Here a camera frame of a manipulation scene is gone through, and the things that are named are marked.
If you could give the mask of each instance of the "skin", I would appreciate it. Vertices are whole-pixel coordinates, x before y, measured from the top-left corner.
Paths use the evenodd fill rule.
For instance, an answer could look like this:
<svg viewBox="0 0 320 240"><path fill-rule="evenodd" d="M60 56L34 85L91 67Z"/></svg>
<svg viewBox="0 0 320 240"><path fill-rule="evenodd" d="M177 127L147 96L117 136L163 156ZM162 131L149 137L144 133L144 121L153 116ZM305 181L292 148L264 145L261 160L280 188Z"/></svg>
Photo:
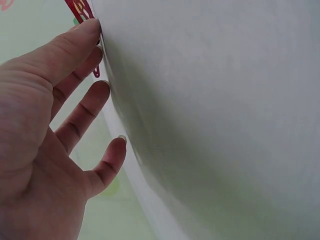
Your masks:
<svg viewBox="0 0 320 240"><path fill-rule="evenodd" d="M100 63L100 24L90 19L0 66L0 239L76 240L88 199L119 172L126 141L114 139L98 165L81 170L69 154L108 100L94 83L53 132L49 124Z"/></svg>

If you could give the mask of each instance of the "red clip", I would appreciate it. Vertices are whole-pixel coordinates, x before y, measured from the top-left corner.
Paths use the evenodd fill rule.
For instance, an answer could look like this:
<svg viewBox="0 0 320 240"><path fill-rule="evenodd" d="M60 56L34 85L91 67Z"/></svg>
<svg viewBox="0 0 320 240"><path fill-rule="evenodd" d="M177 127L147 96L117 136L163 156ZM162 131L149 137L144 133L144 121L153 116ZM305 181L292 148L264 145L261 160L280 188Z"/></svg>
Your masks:
<svg viewBox="0 0 320 240"><path fill-rule="evenodd" d="M75 16L79 24L81 24L84 21L84 19L87 20L95 18L87 0L65 0L65 2L71 9L73 15ZM93 71L93 75L96 78L100 77L99 66L97 66L96 69Z"/></svg>

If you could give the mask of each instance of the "fingernail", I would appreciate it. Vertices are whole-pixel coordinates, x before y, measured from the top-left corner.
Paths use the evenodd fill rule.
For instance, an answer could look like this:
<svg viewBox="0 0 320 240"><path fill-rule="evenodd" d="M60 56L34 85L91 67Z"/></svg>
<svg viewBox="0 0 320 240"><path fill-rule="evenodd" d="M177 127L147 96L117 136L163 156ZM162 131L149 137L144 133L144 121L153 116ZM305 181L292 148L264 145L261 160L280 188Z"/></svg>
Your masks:
<svg viewBox="0 0 320 240"><path fill-rule="evenodd" d="M123 139L125 144L127 144L127 138L124 135L119 135L118 138Z"/></svg>
<svg viewBox="0 0 320 240"><path fill-rule="evenodd" d="M83 31L86 34L95 34L100 29L100 22L98 19L91 18L85 20L83 23L79 24L74 30Z"/></svg>
<svg viewBox="0 0 320 240"><path fill-rule="evenodd" d="M109 85L109 87L110 87L110 82L108 82L107 80L101 80L102 82L105 82L106 84L108 84Z"/></svg>

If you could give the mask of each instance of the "fingertip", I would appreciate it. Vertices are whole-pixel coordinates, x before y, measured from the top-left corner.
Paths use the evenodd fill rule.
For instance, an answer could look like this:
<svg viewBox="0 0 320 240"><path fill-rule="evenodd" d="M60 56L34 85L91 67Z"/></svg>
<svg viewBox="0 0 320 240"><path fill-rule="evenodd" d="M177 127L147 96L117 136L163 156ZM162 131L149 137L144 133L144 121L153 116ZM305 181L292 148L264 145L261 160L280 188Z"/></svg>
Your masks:
<svg viewBox="0 0 320 240"><path fill-rule="evenodd" d="M96 34L100 33L100 21L96 18L90 18L85 20L81 24L77 25L72 31L82 31L86 34Z"/></svg>
<svg viewBox="0 0 320 240"><path fill-rule="evenodd" d="M118 138L123 139L125 141L125 144L127 145L127 138L124 135L119 135Z"/></svg>

